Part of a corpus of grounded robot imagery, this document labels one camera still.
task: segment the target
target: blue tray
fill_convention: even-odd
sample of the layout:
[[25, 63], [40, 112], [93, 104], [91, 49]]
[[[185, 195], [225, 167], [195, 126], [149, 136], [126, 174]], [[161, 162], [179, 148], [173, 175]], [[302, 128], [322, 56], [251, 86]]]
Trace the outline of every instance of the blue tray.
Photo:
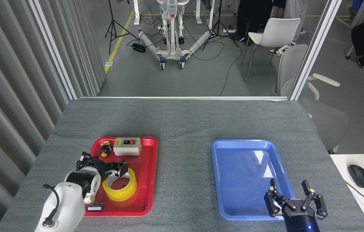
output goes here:
[[295, 198], [275, 145], [268, 140], [215, 140], [212, 143], [219, 212], [228, 220], [283, 220], [270, 217], [264, 195], [270, 179]]

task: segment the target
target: black power strip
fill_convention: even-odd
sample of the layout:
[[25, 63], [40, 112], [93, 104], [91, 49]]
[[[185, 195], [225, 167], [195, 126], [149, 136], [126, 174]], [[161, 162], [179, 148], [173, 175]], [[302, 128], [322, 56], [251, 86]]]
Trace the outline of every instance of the black power strip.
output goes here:
[[146, 51], [145, 46], [140, 45], [138, 43], [132, 44], [132, 48], [133, 48], [133, 50], [135, 50], [137, 52], [140, 52], [140, 53], [145, 53], [145, 51]]

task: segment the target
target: yellow tape roll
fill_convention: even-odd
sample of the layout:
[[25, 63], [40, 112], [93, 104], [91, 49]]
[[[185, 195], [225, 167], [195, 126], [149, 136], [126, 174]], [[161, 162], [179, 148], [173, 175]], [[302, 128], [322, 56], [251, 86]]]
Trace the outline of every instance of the yellow tape roll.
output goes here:
[[[129, 179], [129, 183], [121, 189], [111, 189], [113, 182], [119, 178]], [[136, 176], [132, 169], [128, 169], [127, 173], [122, 177], [117, 177], [114, 174], [109, 175], [103, 182], [103, 188], [107, 197], [112, 201], [126, 201], [136, 192], [137, 182]]]

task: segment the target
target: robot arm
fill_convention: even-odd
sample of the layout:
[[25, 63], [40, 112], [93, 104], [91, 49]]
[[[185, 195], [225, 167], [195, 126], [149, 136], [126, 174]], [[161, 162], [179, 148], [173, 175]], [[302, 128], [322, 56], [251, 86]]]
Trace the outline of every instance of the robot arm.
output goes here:
[[105, 163], [83, 152], [76, 172], [69, 172], [64, 182], [55, 187], [43, 185], [52, 193], [43, 206], [35, 232], [73, 232], [85, 214], [85, 204], [94, 203], [101, 182], [111, 173], [123, 176], [128, 166], [124, 160]]
[[[309, 188], [308, 182], [304, 180], [302, 187], [306, 195], [305, 200], [287, 199], [279, 193], [276, 187], [275, 179], [270, 180], [269, 191], [265, 194], [265, 203], [271, 217], [282, 215], [285, 220], [286, 230], [288, 232], [320, 232], [315, 217], [323, 220], [328, 212], [325, 207], [323, 196], [316, 194]], [[311, 201], [316, 204], [316, 212], [309, 207]]]

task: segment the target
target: tripod stand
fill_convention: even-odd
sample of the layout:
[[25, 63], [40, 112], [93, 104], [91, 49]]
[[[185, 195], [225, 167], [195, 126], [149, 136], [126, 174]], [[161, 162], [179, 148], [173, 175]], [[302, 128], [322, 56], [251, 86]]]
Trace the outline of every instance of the tripod stand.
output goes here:
[[[207, 40], [206, 40], [206, 42], [205, 42], [205, 44], [204, 44], [204, 46], [202, 48], [202, 51], [205, 49], [208, 41], [215, 38], [215, 37], [229, 37], [235, 43], [236, 47], [239, 47], [239, 45], [236, 43], [236, 41], [232, 38], [232, 35], [229, 33], [228, 29], [226, 29], [225, 25], [223, 25], [223, 22], [220, 20], [220, 11], [221, 10], [222, 10], [222, 0], [220, 0], [220, 4], [219, 4], [219, 17], [218, 17], [218, 20], [216, 21], [215, 25], [213, 25], [212, 30], [211, 30], [211, 32], [209, 34], [209, 37], [207, 38]], [[219, 34], [220, 25], [223, 26], [223, 28], [228, 33], [228, 35]]]
[[[120, 25], [118, 22], [116, 22], [116, 20], [113, 18], [112, 5], [110, 3], [110, 0], [108, 0], [108, 1], [109, 1], [110, 16], [112, 17], [112, 21], [110, 22], [110, 25], [107, 28], [105, 38], [106, 38], [107, 34], [109, 33], [110, 34], [109, 54], [110, 54], [110, 48], [112, 47], [112, 41], [114, 41], [115, 39], [125, 36], [125, 35], [129, 35], [129, 34], [132, 35], [133, 37], [135, 37], [135, 39], [137, 39], [137, 40], [139, 40], [139, 38], [134, 36], [130, 31], [128, 31], [126, 28], [124, 28], [122, 25]], [[121, 28], [123, 28], [125, 31], [127, 31], [127, 33], [123, 34], [123, 35], [117, 35], [115, 24], [119, 25]]]

